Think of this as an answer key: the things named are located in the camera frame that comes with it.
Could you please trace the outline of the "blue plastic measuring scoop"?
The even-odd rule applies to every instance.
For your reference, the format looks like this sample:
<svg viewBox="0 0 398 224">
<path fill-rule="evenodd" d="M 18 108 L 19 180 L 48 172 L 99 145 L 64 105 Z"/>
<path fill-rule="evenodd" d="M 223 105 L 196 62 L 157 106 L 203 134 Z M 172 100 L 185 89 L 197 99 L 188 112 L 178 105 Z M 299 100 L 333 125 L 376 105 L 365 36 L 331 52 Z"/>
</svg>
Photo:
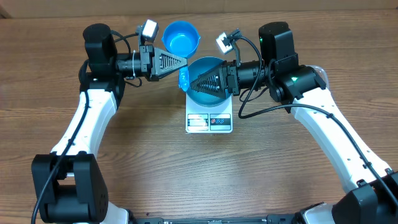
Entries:
<svg viewBox="0 0 398 224">
<path fill-rule="evenodd" d="M 187 21 L 170 23 L 162 35 L 166 50 L 186 60 L 196 53 L 200 39 L 196 27 Z"/>
</svg>

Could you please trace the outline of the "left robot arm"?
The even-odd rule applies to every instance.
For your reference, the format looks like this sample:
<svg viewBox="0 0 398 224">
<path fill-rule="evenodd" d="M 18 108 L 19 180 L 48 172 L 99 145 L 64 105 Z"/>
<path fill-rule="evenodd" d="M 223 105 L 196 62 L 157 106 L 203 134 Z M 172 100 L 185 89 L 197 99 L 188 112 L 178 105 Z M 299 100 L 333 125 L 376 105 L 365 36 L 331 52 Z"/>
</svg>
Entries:
<svg viewBox="0 0 398 224">
<path fill-rule="evenodd" d="M 134 223 L 130 210 L 109 201 L 96 157 L 104 131 L 116 114 L 126 85 L 157 82 L 185 67 L 183 57 L 154 47 L 159 26 L 147 20 L 135 36 L 138 50 L 119 53 L 127 37 L 97 23 L 83 31 L 87 59 L 78 72 L 78 108 L 61 140 L 31 165 L 37 197 L 31 219 L 45 223 Z"/>
</svg>

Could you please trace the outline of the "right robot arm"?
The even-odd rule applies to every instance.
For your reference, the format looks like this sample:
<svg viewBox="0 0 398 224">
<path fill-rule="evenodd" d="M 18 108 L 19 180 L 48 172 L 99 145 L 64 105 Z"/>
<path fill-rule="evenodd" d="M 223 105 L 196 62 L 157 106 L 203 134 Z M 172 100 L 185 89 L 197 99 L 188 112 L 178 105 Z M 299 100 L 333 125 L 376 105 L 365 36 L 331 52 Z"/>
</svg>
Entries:
<svg viewBox="0 0 398 224">
<path fill-rule="evenodd" d="M 259 28 L 258 59 L 222 62 L 190 88 L 218 98 L 266 86 L 276 109 L 292 114 L 316 140 L 338 174 L 345 196 L 294 214 L 268 215 L 266 223 L 396 223 L 397 172 L 359 137 L 338 109 L 325 79 L 299 63 L 286 22 Z"/>
</svg>

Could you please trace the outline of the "white digital kitchen scale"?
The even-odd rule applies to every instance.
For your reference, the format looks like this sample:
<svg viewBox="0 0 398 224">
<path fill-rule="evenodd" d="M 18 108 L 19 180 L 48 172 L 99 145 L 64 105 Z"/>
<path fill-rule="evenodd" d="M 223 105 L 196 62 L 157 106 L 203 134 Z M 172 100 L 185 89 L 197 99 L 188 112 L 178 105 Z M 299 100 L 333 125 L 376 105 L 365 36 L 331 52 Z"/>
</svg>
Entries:
<svg viewBox="0 0 398 224">
<path fill-rule="evenodd" d="M 233 131 L 232 96 L 215 106 L 202 106 L 186 97 L 185 130 L 190 134 L 229 134 Z"/>
</svg>

